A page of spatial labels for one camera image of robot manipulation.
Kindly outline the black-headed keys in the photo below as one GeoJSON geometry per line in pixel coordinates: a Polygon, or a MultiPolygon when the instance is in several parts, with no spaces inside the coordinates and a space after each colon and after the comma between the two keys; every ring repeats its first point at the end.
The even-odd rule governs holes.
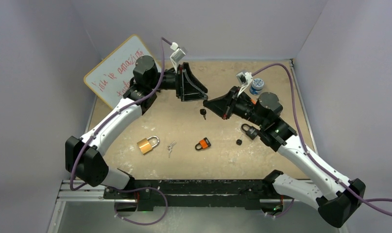
{"type": "Polygon", "coordinates": [[[205,108],[200,109],[200,114],[203,116],[204,120],[206,120],[206,109],[205,108]]]}

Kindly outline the orange padlock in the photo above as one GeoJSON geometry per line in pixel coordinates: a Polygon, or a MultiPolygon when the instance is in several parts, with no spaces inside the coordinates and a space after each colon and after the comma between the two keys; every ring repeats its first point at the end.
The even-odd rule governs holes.
{"type": "Polygon", "coordinates": [[[207,137],[203,138],[201,141],[199,141],[199,142],[195,145],[195,149],[196,149],[197,151],[205,150],[205,149],[207,149],[207,148],[209,148],[209,147],[211,147],[211,143],[210,143],[210,140],[209,140],[207,137]]]}

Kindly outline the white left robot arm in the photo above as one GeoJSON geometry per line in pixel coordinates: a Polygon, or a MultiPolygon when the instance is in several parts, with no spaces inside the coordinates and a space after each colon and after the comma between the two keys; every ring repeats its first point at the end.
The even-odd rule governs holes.
{"type": "Polygon", "coordinates": [[[79,178],[93,187],[110,186],[124,199],[134,194],[134,178],[120,169],[110,168],[103,156],[125,128],[151,107],[159,90],[174,90],[182,102],[208,98],[208,89],[192,74],[187,62],[158,70],[153,57],[139,57],[130,87],[116,107],[92,130],[66,140],[65,162],[71,182],[79,178]]]}

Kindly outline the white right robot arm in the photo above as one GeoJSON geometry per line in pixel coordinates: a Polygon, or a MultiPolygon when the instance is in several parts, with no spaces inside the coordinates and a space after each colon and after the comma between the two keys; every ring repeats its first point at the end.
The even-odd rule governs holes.
{"type": "Polygon", "coordinates": [[[293,162],[313,182],[309,184],[296,180],[275,170],[262,185],[267,197],[280,194],[306,203],[336,228],[341,228],[361,206],[361,201],[355,195],[363,197],[365,183],[341,174],[302,143],[296,130],[280,117],[283,106],[276,94],[264,92],[253,102],[246,93],[239,93],[239,87],[234,86],[221,97],[203,101],[203,106],[222,119],[237,115],[259,126],[260,140],[293,162]]]}

